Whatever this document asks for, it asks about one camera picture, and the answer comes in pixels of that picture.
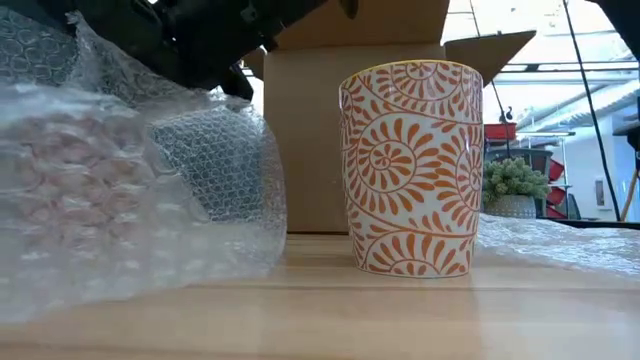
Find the wooden table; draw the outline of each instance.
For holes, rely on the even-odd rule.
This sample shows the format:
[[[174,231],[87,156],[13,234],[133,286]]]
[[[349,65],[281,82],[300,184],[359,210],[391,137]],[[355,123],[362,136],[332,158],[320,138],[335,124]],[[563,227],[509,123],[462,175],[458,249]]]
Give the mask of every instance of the wooden table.
[[[292,236],[266,279],[0,327],[6,360],[640,359],[640,283],[480,257],[472,275],[360,272],[343,236]]]

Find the plant pot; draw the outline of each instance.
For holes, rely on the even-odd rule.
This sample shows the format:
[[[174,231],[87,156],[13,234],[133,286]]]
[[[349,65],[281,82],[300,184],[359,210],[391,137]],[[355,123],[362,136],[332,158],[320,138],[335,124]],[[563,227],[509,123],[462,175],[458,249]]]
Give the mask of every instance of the plant pot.
[[[486,204],[484,212],[494,216],[535,219],[536,203],[530,196],[505,195],[491,204]]]

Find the white wall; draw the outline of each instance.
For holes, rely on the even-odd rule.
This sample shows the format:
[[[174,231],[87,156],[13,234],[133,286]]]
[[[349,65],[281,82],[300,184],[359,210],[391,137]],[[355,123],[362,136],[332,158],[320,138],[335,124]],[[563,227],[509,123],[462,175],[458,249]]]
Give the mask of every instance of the white wall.
[[[621,117],[611,115],[599,121],[602,142],[606,152],[609,172],[616,191],[620,211],[629,191],[632,171],[635,167],[635,153],[627,143],[626,137],[613,136],[613,129],[621,125]],[[598,141],[593,127],[575,128],[576,135],[566,140],[566,160],[569,176],[569,184],[573,187],[569,190],[573,194],[583,218],[598,218],[601,220],[615,221],[615,213],[611,196],[606,185],[606,177],[600,160]],[[563,163],[562,149],[556,147],[553,159]],[[598,208],[595,197],[596,179],[605,180],[605,197],[608,209]],[[640,222],[640,193],[636,189],[633,206],[627,216],[627,221]]]

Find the cardboard box flap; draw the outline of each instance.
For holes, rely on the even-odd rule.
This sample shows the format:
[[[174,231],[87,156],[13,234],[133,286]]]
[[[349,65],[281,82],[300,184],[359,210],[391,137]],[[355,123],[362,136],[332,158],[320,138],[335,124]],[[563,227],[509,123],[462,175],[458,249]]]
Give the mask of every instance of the cardboard box flap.
[[[525,31],[453,40],[444,46],[447,60],[478,70],[486,86],[535,35],[535,31]]]
[[[350,20],[338,0],[283,31],[282,50],[328,46],[440,43],[449,0],[360,0]]]

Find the ceramic cup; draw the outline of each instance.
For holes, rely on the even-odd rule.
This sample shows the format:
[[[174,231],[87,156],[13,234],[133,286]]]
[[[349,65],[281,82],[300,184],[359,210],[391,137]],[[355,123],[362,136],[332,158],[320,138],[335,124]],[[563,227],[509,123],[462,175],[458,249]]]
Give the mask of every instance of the ceramic cup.
[[[482,77],[447,61],[340,85],[342,176],[357,266],[414,278],[469,271],[482,199]]]

